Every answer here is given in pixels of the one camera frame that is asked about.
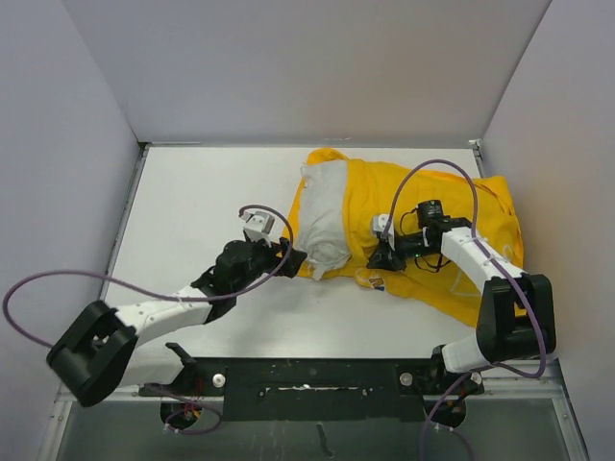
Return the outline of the white pillow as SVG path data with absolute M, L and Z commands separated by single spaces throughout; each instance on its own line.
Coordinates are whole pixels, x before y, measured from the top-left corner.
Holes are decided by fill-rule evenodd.
M 351 252 L 343 223 L 348 181 L 346 160 L 305 164 L 299 197 L 299 230 L 294 247 L 307 254 L 308 275 L 315 280 L 341 269 Z

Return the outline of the yellow printed pillowcase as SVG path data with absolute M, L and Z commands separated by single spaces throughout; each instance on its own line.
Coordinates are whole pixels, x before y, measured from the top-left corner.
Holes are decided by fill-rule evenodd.
M 307 254 L 303 278 L 351 278 L 364 288 L 427 303 L 473 327 L 480 293 L 438 249 L 431 225 L 475 227 L 485 245 L 524 263 L 521 226 L 505 179 L 348 158 L 333 148 L 307 157 L 288 221 Z

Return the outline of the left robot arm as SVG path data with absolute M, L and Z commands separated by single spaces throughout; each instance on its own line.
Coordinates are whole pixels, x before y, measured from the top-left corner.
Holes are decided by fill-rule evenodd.
M 47 364 L 79 404 L 91 407 L 123 385 L 160 383 L 173 394 L 192 389 L 196 372 L 183 361 L 131 366 L 135 350 L 181 328 L 213 322 L 263 276 L 294 278 L 307 254 L 282 237 L 278 243 L 234 240 L 215 263 L 179 292 L 141 304 L 88 304 L 47 355 Z

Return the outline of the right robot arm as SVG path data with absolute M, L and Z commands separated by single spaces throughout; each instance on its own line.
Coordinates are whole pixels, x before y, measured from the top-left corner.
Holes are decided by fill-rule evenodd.
M 480 292 L 475 332 L 441 348 L 442 360 L 428 368 L 430 386 L 448 393 L 464 372 L 553 353 L 556 333 L 549 279 L 507 261 L 470 220 L 444 214 L 440 201 L 423 202 L 416 211 L 419 230 L 406 235 L 394 231 L 387 214 L 372 218 L 371 232 L 378 244 L 367 267 L 402 272 L 410 260 L 437 255 L 454 263 Z

